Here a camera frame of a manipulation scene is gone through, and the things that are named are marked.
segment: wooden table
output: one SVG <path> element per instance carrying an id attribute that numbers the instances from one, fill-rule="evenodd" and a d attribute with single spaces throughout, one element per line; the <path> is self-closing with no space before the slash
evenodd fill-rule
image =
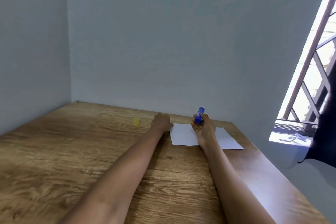
<path id="1" fill-rule="evenodd" d="M 74 102 L 2 136 L 0 223 L 57 223 L 145 133 L 154 114 Z M 171 115 L 175 123 L 190 120 Z M 232 123 L 215 123 L 245 148 L 225 154 L 277 223 L 328 223 Z M 199 147 L 174 146 L 169 136 L 159 142 L 126 223 L 223 223 Z"/>

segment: gray wall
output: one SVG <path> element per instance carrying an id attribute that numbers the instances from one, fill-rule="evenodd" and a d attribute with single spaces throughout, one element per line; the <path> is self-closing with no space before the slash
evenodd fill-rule
<path id="1" fill-rule="evenodd" d="M 71 101 L 67 0 L 0 0 L 0 134 Z"/>
<path id="2" fill-rule="evenodd" d="M 320 2 L 68 0 L 72 100 L 182 115 L 204 105 L 336 223 L 326 167 L 292 167 L 296 148 L 268 142 Z"/>

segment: white paper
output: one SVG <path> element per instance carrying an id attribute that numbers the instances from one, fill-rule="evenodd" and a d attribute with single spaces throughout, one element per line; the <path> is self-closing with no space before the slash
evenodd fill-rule
<path id="1" fill-rule="evenodd" d="M 173 145 L 199 145 L 196 133 L 190 124 L 174 123 L 170 137 Z M 224 128 L 216 128 L 216 138 L 222 149 L 243 149 Z"/>

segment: dark fabric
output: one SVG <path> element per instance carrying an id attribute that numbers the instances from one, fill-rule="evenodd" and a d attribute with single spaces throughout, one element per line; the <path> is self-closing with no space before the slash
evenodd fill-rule
<path id="1" fill-rule="evenodd" d="M 329 75 L 331 92 L 305 159 L 312 158 L 336 167 L 336 69 Z"/>

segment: glue stick cap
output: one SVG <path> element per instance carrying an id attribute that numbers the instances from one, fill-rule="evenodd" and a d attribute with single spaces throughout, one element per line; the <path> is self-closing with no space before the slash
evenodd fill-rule
<path id="1" fill-rule="evenodd" d="M 204 106 L 201 106 L 196 114 L 196 117 L 195 117 L 195 122 L 200 124 L 201 121 L 202 121 L 202 117 L 201 117 L 201 113 L 204 113 Z"/>

